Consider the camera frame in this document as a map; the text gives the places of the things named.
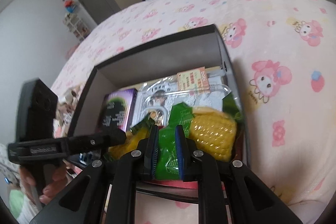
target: human hand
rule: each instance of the human hand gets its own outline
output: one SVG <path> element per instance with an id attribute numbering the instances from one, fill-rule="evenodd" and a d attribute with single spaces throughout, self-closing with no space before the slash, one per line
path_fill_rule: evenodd
<path id="1" fill-rule="evenodd" d="M 66 165 L 65 163 L 62 163 L 61 166 L 58 167 L 52 175 L 53 182 L 44 187 L 43 195 L 39 197 L 42 203 L 48 204 L 66 186 L 68 182 L 66 173 Z M 34 177 L 23 166 L 20 166 L 19 174 L 21 177 L 22 185 L 25 188 L 26 195 L 34 203 L 33 195 L 30 188 L 31 186 L 36 186 L 36 181 Z"/>

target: metal bolt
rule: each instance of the metal bolt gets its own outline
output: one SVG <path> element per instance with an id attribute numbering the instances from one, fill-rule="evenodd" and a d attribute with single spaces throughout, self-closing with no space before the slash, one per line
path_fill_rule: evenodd
<path id="1" fill-rule="evenodd" d="M 234 167 L 242 167 L 242 166 L 243 166 L 243 163 L 242 163 L 240 160 L 234 160 L 234 161 L 232 162 L 232 165 L 233 165 Z"/>
<path id="2" fill-rule="evenodd" d="M 99 167 L 99 166 L 101 166 L 101 165 L 102 165 L 101 160 L 94 160 L 94 161 L 92 162 L 92 166 L 93 166 L 93 167 Z"/>
<path id="3" fill-rule="evenodd" d="M 202 157 L 204 155 L 202 150 L 195 150 L 193 154 L 195 157 Z"/>
<path id="4" fill-rule="evenodd" d="M 140 151 L 140 150 L 133 150 L 133 151 L 131 152 L 131 155 L 132 155 L 133 157 L 139 157 L 139 156 L 141 156 L 141 151 Z"/>

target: bedsheet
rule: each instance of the bedsheet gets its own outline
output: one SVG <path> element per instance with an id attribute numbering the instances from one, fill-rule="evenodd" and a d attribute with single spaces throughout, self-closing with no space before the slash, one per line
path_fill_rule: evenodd
<path id="1" fill-rule="evenodd" d="M 96 27 L 52 90 L 61 95 L 83 86 L 94 65 L 131 47 L 216 24 L 246 109 L 252 170 L 288 205 L 326 204 L 336 189 L 335 15 L 336 6 L 326 0 L 141 2 Z M 170 204 L 170 213 L 159 218 L 149 212 L 163 215 L 156 198 L 137 198 L 155 208 L 137 207 L 139 224 L 197 221 L 195 205 L 160 201 Z"/>

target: green plastic packaging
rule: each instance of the green plastic packaging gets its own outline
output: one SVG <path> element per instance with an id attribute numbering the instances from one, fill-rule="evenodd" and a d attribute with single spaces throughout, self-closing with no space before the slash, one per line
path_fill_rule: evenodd
<path id="1" fill-rule="evenodd" d="M 179 180 L 179 165 L 175 147 L 175 127 L 181 124 L 186 137 L 189 136 L 193 108 L 185 103 L 174 105 L 170 112 L 168 125 L 159 130 L 159 157 L 155 178 L 157 180 Z"/>

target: purple box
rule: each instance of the purple box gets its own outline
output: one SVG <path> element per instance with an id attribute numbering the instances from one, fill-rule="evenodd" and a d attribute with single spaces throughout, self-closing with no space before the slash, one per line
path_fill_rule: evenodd
<path id="1" fill-rule="evenodd" d="M 109 128 L 120 128 L 127 131 L 130 128 L 137 90 L 119 90 L 105 95 L 98 119 L 98 131 Z"/>

